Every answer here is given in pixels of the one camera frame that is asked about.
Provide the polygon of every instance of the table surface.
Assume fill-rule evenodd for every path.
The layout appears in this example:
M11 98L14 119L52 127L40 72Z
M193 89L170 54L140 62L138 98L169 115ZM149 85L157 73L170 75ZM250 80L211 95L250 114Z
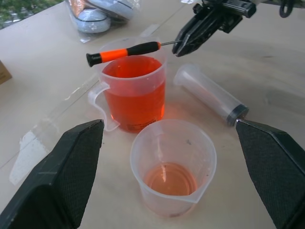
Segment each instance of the table surface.
M151 24L161 25L153 35L172 41L192 17L191 7L178 0L145 0L142 13L127 26L86 44L79 42L63 4L0 31L0 60L13 76L0 85L0 211L64 131L102 118L87 103L88 90L98 80L85 53L115 39L138 36ZM305 107L298 103L305 97L304 20L299 9L281 19L277 6L261 4L251 19L230 34L216 32L190 55L177 58L166 47L164 118L194 123L211 137L217 152L214 179L190 214L156 216L143 205L130 169L135 134L105 132L81 228L274 229L247 173L235 129L174 86L173 77L182 64L199 64L208 77L250 107L247 119L287 131L305 148Z

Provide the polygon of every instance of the plastic measuring cup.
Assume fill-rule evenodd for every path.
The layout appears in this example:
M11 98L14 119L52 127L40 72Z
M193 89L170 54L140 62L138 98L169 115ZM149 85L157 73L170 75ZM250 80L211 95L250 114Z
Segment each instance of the plastic measuring cup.
M130 163L146 206L158 215L175 217L190 210L207 189L216 170L216 151L203 130L185 121L168 119L150 124L137 135ZM162 163L188 169L197 189L187 196L165 195L151 189L144 179Z
M142 37L120 39L103 46L100 51L129 48L150 41L158 41L158 39ZM111 131L120 126L129 132L139 132L150 123L159 121L163 117L167 62L166 53L161 48L156 52L141 56L145 56L145 61L138 61L139 56L128 56L113 62L95 65L95 69L99 73L100 84L89 92L88 98L89 102L103 113L106 131ZM128 70L124 78L113 77L105 73L111 72L116 74L124 66L130 66L130 64L126 64L124 58L129 58L129 63L135 65L147 63L146 60L148 59L148 61L157 61L160 66L155 71L150 72L151 63L148 62L146 74L137 75L136 77L133 75L133 70L136 67ZM101 107L96 101L101 93L105 95L111 115L108 115L105 112L105 108Z
M204 75L195 64L182 65L174 78L175 85L182 85L219 116L234 126L238 118L244 118L249 108L224 88Z

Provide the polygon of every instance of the screwdriver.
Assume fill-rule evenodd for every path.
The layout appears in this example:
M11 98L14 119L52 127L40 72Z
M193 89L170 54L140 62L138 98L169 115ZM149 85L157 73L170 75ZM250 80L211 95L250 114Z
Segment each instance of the screwdriver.
M168 44L175 44L181 41L173 41L167 43L160 43L160 42L147 42L143 44L138 44L133 47L127 49L117 49L107 52L100 52L95 54L87 53L87 61L90 67L99 64L105 63L109 61L114 61L124 56L132 56L132 55L142 55L147 54L150 52L155 52L161 48L161 46L168 45Z

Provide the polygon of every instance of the red liquid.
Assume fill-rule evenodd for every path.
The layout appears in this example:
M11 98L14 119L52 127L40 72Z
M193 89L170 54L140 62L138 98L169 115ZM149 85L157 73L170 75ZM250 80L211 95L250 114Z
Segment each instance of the red liquid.
M197 189L191 172L176 163L162 163L151 169L144 183L159 193L171 196L187 196Z
M118 78L133 78L149 74L161 65L152 57L127 56L112 61L104 68L103 73ZM124 89L122 84L123 81L120 82L120 87ZM105 91L104 95L113 119L126 131L139 132L163 117L165 81L154 91L141 96L119 96L109 91Z

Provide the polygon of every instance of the robotic arm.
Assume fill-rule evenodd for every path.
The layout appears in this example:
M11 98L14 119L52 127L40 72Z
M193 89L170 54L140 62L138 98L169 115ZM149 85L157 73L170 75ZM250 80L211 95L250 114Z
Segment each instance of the robotic arm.
M301 0L282 0L280 16L288 17L295 1L302 5ZM184 56L197 50L217 30L229 33L243 19L252 17L256 12L256 5L249 0L208 0L193 7L195 16L181 29L173 46L173 54Z

